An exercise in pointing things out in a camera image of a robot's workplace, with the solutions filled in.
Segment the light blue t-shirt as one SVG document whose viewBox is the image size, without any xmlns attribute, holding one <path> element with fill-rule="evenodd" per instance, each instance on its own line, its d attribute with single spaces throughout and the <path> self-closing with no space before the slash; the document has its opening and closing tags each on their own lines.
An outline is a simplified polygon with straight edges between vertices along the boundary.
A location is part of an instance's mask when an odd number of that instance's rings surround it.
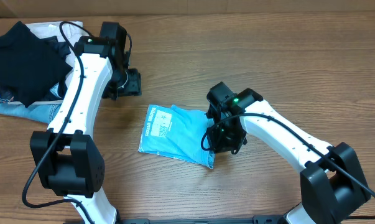
<svg viewBox="0 0 375 224">
<path fill-rule="evenodd" d="M 204 151 L 201 140 L 213 124 L 214 121 L 201 110 L 149 105 L 138 151 L 212 169 L 215 153 Z"/>
</svg>

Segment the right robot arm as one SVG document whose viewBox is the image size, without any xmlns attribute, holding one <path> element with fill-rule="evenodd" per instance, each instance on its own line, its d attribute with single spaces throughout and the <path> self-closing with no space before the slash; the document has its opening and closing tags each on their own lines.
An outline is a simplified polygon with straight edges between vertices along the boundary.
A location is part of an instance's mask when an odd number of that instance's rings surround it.
<svg viewBox="0 0 375 224">
<path fill-rule="evenodd" d="M 281 155 L 300 176 L 302 201 L 284 215 L 255 218 L 255 223 L 341 223 L 371 195 L 355 151 L 319 140 L 281 116 L 250 88 L 232 92 L 220 82 L 207 96 L 206 151 L 237 154 L 251 134 Z"/>
</svg>

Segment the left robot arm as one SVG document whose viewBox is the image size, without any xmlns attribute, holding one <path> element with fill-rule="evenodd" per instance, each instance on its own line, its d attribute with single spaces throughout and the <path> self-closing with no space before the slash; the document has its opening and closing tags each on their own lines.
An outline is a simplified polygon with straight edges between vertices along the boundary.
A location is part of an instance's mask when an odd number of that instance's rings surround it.
<svg viewBox="0 0 375 224">
<path fill-rule="evenodd" d="M 30 149 L 35 162 L 22 191 L 28 207 L 27 191 L 35 176 L 59 200 L 44 207 L 71 203 L 83 223 L 120 223 L 118 210 L 103 190 L 104 159 L 93 141 L 93 128 L 100 102 L 123 96 L 139 96 L 141 74 L 129 68 L 131 36 L 117 22 L 104 22 L 99 36 L 80 37 L 72 45 L 75 67 L 61 107 L 46 131 L 35 131 Z"/>
</svg>

